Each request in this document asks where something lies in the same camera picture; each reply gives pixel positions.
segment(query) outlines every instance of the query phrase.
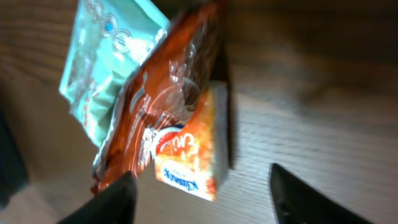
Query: black object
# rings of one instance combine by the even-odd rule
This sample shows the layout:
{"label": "black object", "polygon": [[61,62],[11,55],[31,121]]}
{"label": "black object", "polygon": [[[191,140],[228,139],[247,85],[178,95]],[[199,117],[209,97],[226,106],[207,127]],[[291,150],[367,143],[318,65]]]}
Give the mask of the black object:
{"label": "black object", "polygon": [[11,195],[29,183],[24,162],[0,114],[0,211]]}
{"label": "black object", "polygon": [[278,164],[271,165],[271,194],[281,224],[368,224],[323,196]]}
{"label": "black object", "polygon": [[59,224],[132,224],[135,207],[136,183],[129,171]]}

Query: orange box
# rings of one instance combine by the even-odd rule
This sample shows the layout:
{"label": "orange box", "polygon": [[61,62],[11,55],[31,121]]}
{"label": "orange box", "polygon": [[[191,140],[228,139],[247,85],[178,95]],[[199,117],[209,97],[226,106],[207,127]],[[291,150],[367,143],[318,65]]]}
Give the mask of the orange box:
{"label": "orange box", "polygon": [[156,136],[156,178],[214,201],[228,171],[226,85],[211,82],[188,124]]}

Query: wooden surface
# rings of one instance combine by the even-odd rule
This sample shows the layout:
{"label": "wooden surface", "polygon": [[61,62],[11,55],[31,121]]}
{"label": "wooden surface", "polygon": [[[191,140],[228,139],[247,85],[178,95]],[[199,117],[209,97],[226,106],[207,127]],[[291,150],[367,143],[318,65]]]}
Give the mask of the wooden surface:
{"label": "wooden surface", "polygon": [[[0,0],[0,109],[31,178],[0,213],[6,224],[55,223],[91,198],[96,149],[57,91],[75,8]],[[230,0],[234,169],[211,203],[156,181],[150,166],[136,223],[275,223],[272,162],[374,223],[395,223],[397,10],[385,0]]]}

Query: snack packet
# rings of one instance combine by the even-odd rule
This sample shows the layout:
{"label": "snack packet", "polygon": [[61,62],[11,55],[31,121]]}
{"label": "snack packet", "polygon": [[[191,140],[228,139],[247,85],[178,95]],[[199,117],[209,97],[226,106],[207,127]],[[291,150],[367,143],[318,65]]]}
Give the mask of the snack packet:
{"label": "snack packet", "polygon": [[166,33],[169,20],[150,0],[80,0],[59,91],[100,146],[114,101],[129,75]]}
{"label": "snack packet", "polygon": [[156,136],[158,180],[207,200],[216,199],[228,170],[227,96],[224,83],[212,82],[185,127],[175,134]]}
{"label": "snack packet", "polygon": [[98,181],[94,193],[125,171],[138,176],[152,159],[158,130],[186,124],[191,118],[218,51],[218,24],[214,2],[184,12],[159,48],[126,82],[93,163]]}

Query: light green packet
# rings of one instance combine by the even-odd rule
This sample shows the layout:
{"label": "light green packet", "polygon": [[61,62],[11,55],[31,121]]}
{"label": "light green packet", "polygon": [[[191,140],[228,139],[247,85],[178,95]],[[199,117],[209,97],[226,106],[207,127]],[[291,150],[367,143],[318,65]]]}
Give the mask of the light green packet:
{"label": "light green packet", "polygon": [[79,0],[59,91],[96,146],[108,132],[124,82],[168,25],[149,0]]}

